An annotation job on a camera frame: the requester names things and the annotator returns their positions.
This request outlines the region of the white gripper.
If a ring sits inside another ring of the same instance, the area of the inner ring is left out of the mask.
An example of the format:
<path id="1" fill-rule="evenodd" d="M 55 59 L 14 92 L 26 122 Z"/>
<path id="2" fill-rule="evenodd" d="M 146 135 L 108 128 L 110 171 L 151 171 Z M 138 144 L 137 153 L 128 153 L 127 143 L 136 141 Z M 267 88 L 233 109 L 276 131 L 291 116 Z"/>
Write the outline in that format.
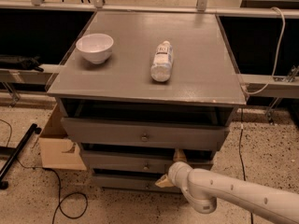
<path id="1" fill-rule="evenodd" d="M 186 163 L 187 158 L 182 149 L 175 149 L 173 161 L 176 162 L 170 166 L 168 175 L 162 175 L 155 185 L 159 188 L 171 188 L 174 185 L 181 190 L 186 190 L 188 175 L 192 167 Z"/>

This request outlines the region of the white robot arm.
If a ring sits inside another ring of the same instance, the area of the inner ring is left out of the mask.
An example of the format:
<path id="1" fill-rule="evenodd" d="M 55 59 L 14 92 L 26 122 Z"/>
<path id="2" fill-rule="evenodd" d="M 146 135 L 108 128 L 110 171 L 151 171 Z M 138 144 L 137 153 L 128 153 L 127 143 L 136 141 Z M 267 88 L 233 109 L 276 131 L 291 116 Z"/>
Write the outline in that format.
<path id="1" fill-rule="evenodd" d="M 217 199 L 237 205 L 274 224 L 299 224 L 299 195 L 192 168 L 182 149 L 175 149 L 173 163 L 155 185 L 177 187 L 191 207 L 201 214 L 217 208 Z"/>

